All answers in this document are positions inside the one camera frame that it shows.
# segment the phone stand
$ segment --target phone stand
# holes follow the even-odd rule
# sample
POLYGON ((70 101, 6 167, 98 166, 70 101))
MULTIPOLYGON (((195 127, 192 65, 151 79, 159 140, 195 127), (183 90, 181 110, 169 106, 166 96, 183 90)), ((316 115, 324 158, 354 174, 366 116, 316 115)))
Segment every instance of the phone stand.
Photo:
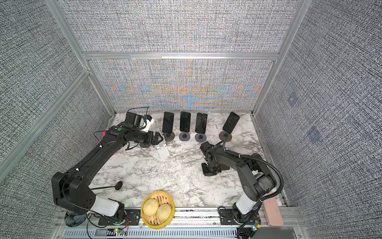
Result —
POLYGON ((180 134, 179 134, 179 139, 181 140, 181 141, 188 141, 188 140, 190 140, 190 134, 189 133, 187 133, 187 132, 181 132, 180 134))
POLYGON ((221 131, 220 134, 219 134, 219 139, 221 141, 226 140, 227 142, 229 142, 232 139, 232 134, 227 133, 226 131, 221 131))
POLYGON ((207 140, 207 136, 203 133, 197 133, 195 135, 195 140, 198 141, 199 143, 203 143, 204 141, 207 140))
POLYGON ((166 142, 170 142, 175 138, 174 132, 171 133, 163 133, 163 137, 165 138, 166 142))

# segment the black smartphone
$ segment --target black smartphone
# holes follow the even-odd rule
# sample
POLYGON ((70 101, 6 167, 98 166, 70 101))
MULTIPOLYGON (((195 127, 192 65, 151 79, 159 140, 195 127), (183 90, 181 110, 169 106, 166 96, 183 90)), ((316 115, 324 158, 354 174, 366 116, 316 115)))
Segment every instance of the black smartphone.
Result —
POLYGON ((230 116, 228 116, 228 119, 225 121, 223 130, 226 131, 227 133, 232 133, 239 119, 240 119, 240 116, 238 116, 234 112, 231 112, 230 116))
POLYGON ((208 115, 205 113, 198 113, 196 115, 196 125, 195 125, 196 133, 206 133, 207 116, 208 115))
POLYGON ((190 132, 191 113, 182 111, 180 112, 180 131, 190 132))
POLYGON ((164 112, 162 132, 172 133, 173 125, 174 125, 174 113, 167 112, 167 111, 164 112))

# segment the black ladle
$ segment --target black ladle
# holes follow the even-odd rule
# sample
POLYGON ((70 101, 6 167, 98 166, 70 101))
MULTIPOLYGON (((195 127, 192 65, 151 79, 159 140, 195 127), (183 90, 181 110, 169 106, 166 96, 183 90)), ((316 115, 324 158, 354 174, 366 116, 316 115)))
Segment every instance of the black ladle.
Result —
POLYGON ((122 181, 119 181, 115 186, 96 187, 96 188, 94 188, 94 189, 108 189, 109 187, 113 187, 113 188, 115 188, 115 190, 120 190, 121 187, 122 187, 122 181))

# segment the marble tabletop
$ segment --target marble tabletop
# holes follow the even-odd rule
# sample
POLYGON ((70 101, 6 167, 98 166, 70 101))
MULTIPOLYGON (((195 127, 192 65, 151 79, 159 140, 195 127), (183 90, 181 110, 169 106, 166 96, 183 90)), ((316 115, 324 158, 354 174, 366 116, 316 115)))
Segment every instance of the marble tabletop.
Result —
MULTIPOLYGON (((208 114, 207 141, 216 144, 219 133, 229 113, 208 114)), ((256 135, 251 116, 238 114, 240 120, 232 132, 232 140, 226 147, 242 154, 258 153, 263 157, 262 147, 256 135)), ((162 114, 151 114, 155 122, 150 130, 162 131, 162 114)), ((125 114, 117 114, 113 125, 124 121, 125 114)), ((114 188, 94 190, 98 196, 118 200, 126 207, 140 207, 143 200, 152 192, 162 190, 169 193, 176 207, 186 206, 232 206, 243 194, 238 174, 230 169, 212 177, 205 177, 201 164, 205 163, 195 140, 196 114, 191 115, 191 139, 179 139, 180 114, 175 114, 173 132, 175 139, 167 143, 170 156, 160 159, 154 146, 139 146, 125 151, 117 151, 94 177, 90 188, 115 185, 122 181, 119 191, 114 188)))

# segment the smartphone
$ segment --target smartphone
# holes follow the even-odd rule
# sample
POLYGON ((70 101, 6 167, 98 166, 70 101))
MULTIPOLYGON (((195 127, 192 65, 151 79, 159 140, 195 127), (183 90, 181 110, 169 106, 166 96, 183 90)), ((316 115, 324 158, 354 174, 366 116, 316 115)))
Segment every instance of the smartphone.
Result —
POLYGON ((239 119, 240 119, 240 116, 238 116, 234 112, 231 112, 230 116, 228 116, 228 119, 224 123, 223 130, 226 131, 227 133, 232 133, 239 119))
POLYGON ((182 111, 180 112, 180 131, 190 132, 191 113, 182 111))
POLYGON ((173 125, 174 125, 174 113, 167 112, 167 111, 164 112, 162 132, 172 133, 173 125))
POLYGON ((208 115, 205 113, 198 113, 196 115, 196 125, 195 125, 196 133, 206 133, 207 116, 208 115))

